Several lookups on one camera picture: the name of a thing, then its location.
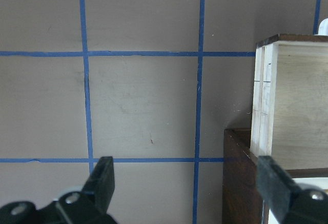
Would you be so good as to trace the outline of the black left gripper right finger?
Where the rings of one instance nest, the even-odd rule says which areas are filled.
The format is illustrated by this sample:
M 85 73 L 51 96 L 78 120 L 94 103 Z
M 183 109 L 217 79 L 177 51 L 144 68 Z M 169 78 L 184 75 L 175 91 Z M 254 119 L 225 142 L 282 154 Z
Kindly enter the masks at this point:
M 300 191 L 291 175 L 270 156 L 258 157 L 256 187 L 268 207 L 274 191 L 282 193 L 282 199 L 288 198 L 290 192 Z

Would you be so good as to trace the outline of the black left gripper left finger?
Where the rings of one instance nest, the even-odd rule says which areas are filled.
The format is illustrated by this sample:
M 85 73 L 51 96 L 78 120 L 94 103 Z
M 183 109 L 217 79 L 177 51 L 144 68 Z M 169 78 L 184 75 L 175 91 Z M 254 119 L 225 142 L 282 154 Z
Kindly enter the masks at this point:
M 80 191 L 42 209 L 30 201 L 8 203 L 1 207 L 1 223 L 117 223 L 107 213 L 114 189 L 113 157 L 101 157 Z

